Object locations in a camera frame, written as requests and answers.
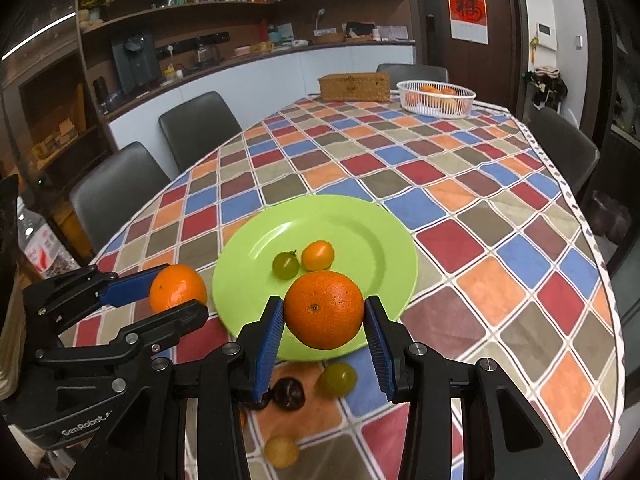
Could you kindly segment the orange mandarin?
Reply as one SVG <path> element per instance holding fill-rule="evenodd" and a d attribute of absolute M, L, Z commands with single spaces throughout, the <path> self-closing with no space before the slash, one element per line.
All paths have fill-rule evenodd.
<path fill-rule="evenodd" d="M 152 281 L 149 304 L 155 314 L 191 300 L 206 304 L 207 289 L 201 275 L 190 266 L 172 264 L 161 270 Z"/>

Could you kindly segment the dark plum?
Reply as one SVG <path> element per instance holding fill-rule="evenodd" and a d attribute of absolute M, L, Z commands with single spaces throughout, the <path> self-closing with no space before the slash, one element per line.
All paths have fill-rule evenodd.
<path fill-rule="evenodd" d="M 306 403 L 303 384 L 294 377 L 281 377 L 271 388 L 273 402 L 283 411 L 300 410 Z"/>
<path fill-rule="evenodd" d="M 271 399 L 272 391 L 268 389 L 258 401 L 247 403 L 246 406 L 252 411 L 262 411 L 269 405 Z"/>

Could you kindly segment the brown longan fruit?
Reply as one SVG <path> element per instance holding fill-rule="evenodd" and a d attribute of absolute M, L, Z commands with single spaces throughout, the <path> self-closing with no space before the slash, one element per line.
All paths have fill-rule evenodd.
<path fill-rule="evenodd" d="M 285 469 L 297 462 L 299 448 L 291 437 L 273 436 L 266 442 L 264 454 L 274 468 Z"/>

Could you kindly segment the large orange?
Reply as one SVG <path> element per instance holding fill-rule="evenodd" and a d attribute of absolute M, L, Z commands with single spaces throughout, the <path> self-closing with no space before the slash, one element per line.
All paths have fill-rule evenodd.
<path fill-rule="evenodd" d="M 296 278 L 283 301 L 284 322 L 307 347 L 334 350 L 348 344 L 360 330 L 364 300 L 346 275 L 314 271 Z"/>

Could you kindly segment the green cherry tomato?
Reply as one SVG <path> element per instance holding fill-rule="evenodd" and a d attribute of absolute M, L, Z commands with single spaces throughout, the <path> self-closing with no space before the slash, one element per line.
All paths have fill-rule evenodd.
<path fill-rule="evenodd" d="M 279 252 L 272 260 L 272 273 L 279 280 L 292 280 L 299 270 L 299 261 L 296 251 Z"/>

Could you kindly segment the small orange tomato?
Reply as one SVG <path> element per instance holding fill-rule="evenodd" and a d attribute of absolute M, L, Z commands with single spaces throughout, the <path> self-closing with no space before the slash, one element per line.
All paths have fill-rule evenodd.
<path fill-rule="evenodd" d="M 308 272 L 329 269 L 335 258 L 333 246 L 326 240 L 310 243 L 302 252 L 300 262 Z"/>

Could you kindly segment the dark chair near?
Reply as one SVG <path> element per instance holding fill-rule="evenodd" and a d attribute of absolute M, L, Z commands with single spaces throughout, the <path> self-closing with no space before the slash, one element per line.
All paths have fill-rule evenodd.
<path fill-rule="evenodd" d="M 101 162 L 70 191 L 73 210 L 98 252 L 149 200 L 170 183 L 139 141 Z"/>

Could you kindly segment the dark chair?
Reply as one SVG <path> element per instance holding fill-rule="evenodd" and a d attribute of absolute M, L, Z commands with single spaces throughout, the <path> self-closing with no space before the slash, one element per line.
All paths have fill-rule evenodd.
<path fill-rule="evenodd" d="M 532 107 L 525 125 L 572 192 L 579 194 L 600 159 L 596 144 L 551 107 Z"/>
<path fill-rule="evenodd" d="M 242 131 L 226 101 L 216 91 L 203 93 L 168 110 L 158 123 L 180 172 Z"/>
<path fill-rule="evenodd" d="M 101 162 L 70 191 L 73 210 L 98 252 L 149 200 L 170 183 L 139 141 Z"/>

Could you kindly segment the plastic water bottle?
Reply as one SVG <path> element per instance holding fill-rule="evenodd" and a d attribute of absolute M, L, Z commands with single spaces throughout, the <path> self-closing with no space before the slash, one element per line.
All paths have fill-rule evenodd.
<path fill-rule="evenodd" d="M 16 211 L 18 244 L 42 278 L 46 280 L 80 268 L 47 220 L 28 209 L 21 196 L 17 197 Z"/>

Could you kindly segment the checkered tablecloth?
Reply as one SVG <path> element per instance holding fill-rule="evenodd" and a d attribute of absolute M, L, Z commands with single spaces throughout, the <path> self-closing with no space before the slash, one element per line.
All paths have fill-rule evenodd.
<path fill-rule="evenodd" d="M 570 187 L 505 110 L 445 120 L 307 96 L 180 174 L 96 263 L 201 274 L 209 317 L 168 351 L 182 363 L 258 318 L 286 291 L 273 258 L 316 240 L 416 340 L 497 361 L 578 474 L 604 477 L 624 407 L 611 280 Z"/>

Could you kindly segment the green plate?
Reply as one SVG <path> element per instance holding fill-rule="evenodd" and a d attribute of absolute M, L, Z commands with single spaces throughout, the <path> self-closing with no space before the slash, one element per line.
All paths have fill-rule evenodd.
<path fill-rule="evenodd" d="M 262 316 L 268 299 L 283 297 L 290 280 L 272 273 L 279 252 L 302 251 L 326 240 L 335 252 L 332 271 L 350 278 L 363 296 L 377 296 L 398 320 L 418 278 L 416 245 L 406 227 L 376 203 L 343 195 L 306 195 L 269 206 L 230 238 L 218 257 L 213 300 L 232 336 Z"/>

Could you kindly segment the black coffee machine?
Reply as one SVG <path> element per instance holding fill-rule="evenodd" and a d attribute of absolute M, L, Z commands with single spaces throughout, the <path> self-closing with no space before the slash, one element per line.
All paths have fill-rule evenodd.
<path fill-rule="evenodd" d="M 160 80 L 160 63 L 149 32 L 113 42 L 112 53 L 122 92 L 125 94 L 133 94 Z"/>

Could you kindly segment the white counter cabinet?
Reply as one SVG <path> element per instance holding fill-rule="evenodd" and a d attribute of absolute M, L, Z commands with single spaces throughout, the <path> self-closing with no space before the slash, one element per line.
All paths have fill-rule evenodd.
<path fill-rule="evenodd" d="M 138 141 L 171 179 L 181 170 L 160 130 L 158 118 L 174 107 L 209 91 L 218 92 L 243 129 L 308 94 L 320 91 L 318 79 L 334 73 L 374 72 L 383 63 L 416 62 L 413 44 L 346 44 L 268 55 L 173 84 L 160 96 L 108 122 L 115 145 Z"/>

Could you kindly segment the wicker box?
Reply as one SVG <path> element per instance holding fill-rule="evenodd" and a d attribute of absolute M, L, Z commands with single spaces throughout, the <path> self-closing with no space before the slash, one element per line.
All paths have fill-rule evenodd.
<path fill-rule="evenodd" d="M 387 102 L 390 76 L 386 73 L 340 73 L 318 79 L 323 101 Z"/>

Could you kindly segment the dark chair right side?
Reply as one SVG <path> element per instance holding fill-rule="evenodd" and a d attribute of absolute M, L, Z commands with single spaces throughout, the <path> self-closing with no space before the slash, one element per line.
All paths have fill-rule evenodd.
<path fill-rule="evenodd" d="M 532 107 L 525 125 L 572 192 L 579 194 L 600 159 L 596 144 L 551 107 Z"/>

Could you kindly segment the white fruit basket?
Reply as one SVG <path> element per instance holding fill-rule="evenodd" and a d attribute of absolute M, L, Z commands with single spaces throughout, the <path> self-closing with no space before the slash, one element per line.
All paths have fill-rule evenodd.
<path fill-rule="evenodd" d="M 476 98 L 472 90 L 440 81 L 399 81 L 397 90 L 404 110 L 442 119 L 469 116 Z"/>

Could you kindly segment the dark chair far end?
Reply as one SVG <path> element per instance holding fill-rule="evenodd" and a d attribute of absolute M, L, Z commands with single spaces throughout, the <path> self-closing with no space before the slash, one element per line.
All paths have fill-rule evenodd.
<path fill-rule="evenodd" d="M 392 90 L 396 90 L 401 81 L 407 80 L 449 81 L 448 70 L 445 67 L 435 65 L 383 63 L 378 66 L 376 71 L 388 75 Z"/>

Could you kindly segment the brown door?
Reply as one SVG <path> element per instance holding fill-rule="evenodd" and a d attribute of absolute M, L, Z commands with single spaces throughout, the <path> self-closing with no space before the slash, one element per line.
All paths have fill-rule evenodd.
<path fill-rule="evenodd" d="M 424 62 L 477 99 L 516 110 L 521 75 L 518 0 L 419 0 Z"/>

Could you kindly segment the red door poster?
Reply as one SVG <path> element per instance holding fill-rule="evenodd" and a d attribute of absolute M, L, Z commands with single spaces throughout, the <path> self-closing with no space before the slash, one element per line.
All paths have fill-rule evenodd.
<path fill-rule="evenodd" d="M 447 0 L 453 40 L 488 44 L 486 0 Z"/>

